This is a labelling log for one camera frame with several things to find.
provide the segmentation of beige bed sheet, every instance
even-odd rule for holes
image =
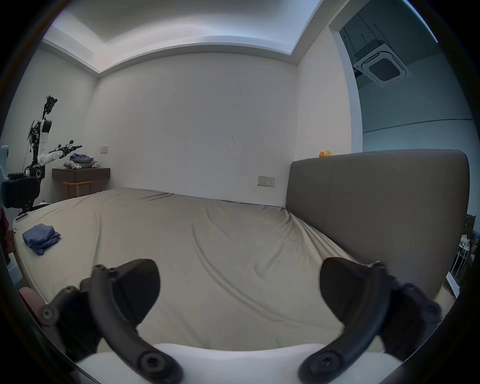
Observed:
[[[61,234],[42,256],[22,240],[39,223]],[[138,327],[151,344],[269,349],[326,344],[342,329],[318,277],[325,258],[350,257],[282,208],[122,188],[31,212],[14,233],[27,277],[47,301],[95,264],[153,259],[162,288]]]

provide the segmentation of power outlet panel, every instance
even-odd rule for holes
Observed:
[[[274,184],[275,184],[274,177],[265,177],[265,176],[258,177],[257,185],[261,185],[263,187],[273,187]]]

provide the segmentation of air conditioner vent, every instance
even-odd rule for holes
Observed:
[[[384,87],[410,76],[406,65],[384,42],[375,40],[355,54],[362,56],[353,65],[354,68]]]
[[[368,67],[368,70],[382,81],[388,81],[400,76],[400,71],[389,59],[377,61]]]

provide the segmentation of screw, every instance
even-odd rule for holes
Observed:
[[[44,318],[45,320],[50,320],[50,319],[52,318],[52,316],[53,316],[53,312],[52,312],[51,309],[45,308],[45,309],[43,310],[42,315],[43,315],[43,318]]]
[[[160,373],[165,365],[163,357],[156,352],[147,352],[140,358],[140,367],[149,373]]]

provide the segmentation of folded blue clothing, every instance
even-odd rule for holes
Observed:
[[[70,155],[70,160],[78,164],[82,164],[82,163],[87,164],[93,161],[93,157],[74,153],[73,155]]]
[[[43,251],[57,244],[60,234],[55,232],[51,225],[37,224],[23,233],[25,244],[28,245],[37,255],[43,255]]]

